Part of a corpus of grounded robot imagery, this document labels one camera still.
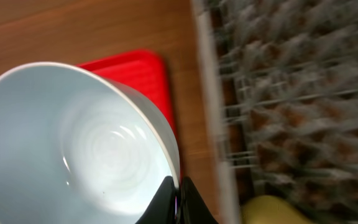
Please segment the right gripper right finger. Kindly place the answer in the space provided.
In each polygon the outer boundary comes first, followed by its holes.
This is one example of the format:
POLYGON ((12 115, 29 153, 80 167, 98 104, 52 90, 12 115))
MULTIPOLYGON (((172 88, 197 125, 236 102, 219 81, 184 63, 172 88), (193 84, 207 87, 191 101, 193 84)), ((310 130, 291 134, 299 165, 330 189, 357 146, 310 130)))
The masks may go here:
POLYGON ((182 179, 180 190, 180 224, 218 224, 189 177, 182 179))

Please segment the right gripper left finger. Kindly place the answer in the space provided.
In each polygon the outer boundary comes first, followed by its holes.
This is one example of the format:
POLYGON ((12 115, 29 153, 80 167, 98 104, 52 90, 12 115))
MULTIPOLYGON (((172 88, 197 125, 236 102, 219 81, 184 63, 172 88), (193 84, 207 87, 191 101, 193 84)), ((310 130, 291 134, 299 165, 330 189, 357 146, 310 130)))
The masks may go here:
POLYGON ((173 224, 176 188, 172 176, 166 176, 144 214, 136 224, 173 224))

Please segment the yellow cup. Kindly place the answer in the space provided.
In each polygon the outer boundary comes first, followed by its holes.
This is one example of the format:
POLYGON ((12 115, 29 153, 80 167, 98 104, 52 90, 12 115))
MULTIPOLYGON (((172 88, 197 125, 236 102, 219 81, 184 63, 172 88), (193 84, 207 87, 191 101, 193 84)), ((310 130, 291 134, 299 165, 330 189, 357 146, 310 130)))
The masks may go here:
POLYGON ((241 212, 244 224, 313 224, 288 202, 271 195, 251 199, 241 212))

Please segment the light blue bowl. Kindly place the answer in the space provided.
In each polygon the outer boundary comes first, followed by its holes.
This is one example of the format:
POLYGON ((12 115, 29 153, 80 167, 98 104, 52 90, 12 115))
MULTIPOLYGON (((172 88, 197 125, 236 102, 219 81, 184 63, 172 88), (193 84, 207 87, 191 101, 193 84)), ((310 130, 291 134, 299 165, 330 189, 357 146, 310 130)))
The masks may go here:
POLYGON ((140 92, 56 62, 0 76, 0 223, 135 223, 164 180, 177 141, 140 92))

